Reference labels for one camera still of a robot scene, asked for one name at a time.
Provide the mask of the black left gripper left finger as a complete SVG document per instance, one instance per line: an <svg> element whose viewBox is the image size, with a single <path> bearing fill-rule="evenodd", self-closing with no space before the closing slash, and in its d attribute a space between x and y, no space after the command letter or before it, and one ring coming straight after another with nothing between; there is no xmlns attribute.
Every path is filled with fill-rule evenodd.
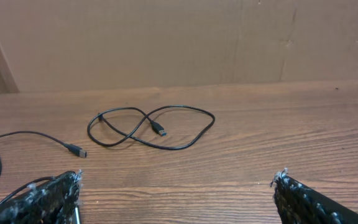
<svg viewBox="0 0 358 224"><path fill-rule="evenodd" d="M0 201L0 224L80 224L82 174L67 171L19 187Z"/></svg>

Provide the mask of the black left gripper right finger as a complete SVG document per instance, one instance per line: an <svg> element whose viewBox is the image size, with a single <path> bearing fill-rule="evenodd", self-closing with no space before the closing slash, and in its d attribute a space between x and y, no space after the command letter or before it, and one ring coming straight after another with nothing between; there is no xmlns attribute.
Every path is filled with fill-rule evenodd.
<svg viewBox="0 0 358 224"><path fill-rule="evenodd" d="M288 175L276 172L270 183L282 224L358 224L358 213Z"/></svg>

